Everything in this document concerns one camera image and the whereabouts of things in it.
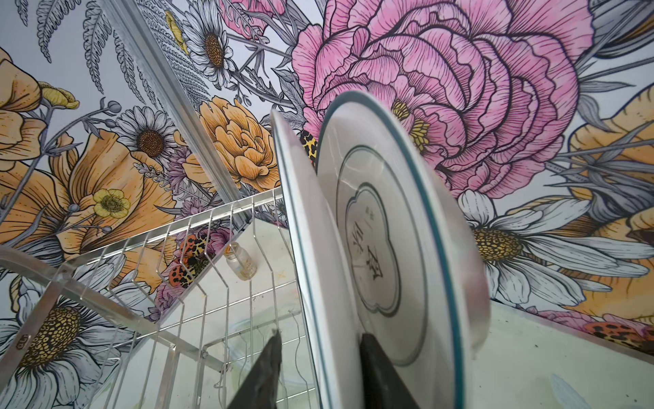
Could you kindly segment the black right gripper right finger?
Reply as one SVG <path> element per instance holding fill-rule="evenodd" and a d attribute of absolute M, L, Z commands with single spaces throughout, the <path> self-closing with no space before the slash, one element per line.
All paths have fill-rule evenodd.
<path fill-rule="evenodd" d="M 359 354 L 365 408 L 418 408 L 410 391 L 373 334 L 362 335 Z"/>

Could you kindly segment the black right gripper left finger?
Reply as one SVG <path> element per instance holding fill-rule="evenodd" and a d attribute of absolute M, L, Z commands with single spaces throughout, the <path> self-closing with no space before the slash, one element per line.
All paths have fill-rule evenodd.
<path fill-rule="evenodd" d="M 275 409 L 282 366 L 282 337 L 274 330 L 228 409 Z"/>

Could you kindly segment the white plate teal rim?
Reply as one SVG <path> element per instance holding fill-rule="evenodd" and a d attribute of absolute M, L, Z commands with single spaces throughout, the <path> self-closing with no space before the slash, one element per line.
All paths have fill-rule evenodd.
<path fill-rule="evenodd" d="M 337 225 L 293 129 L 276 110 L 270 121 L 321 406 L 362 408 L 359 334 Z"/>

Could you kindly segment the silver metal dish rack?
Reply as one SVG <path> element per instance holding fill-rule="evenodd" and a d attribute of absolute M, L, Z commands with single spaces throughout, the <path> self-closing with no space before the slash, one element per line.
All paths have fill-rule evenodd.
<path fill-rule="evenodd" d="M 228 408 L 274 330 L 277 408 L 320 395 L 280 189 L 63 262 L 1 248 L 4 408 Z M 223 255 L 257 265 L 242 281 Z"/>

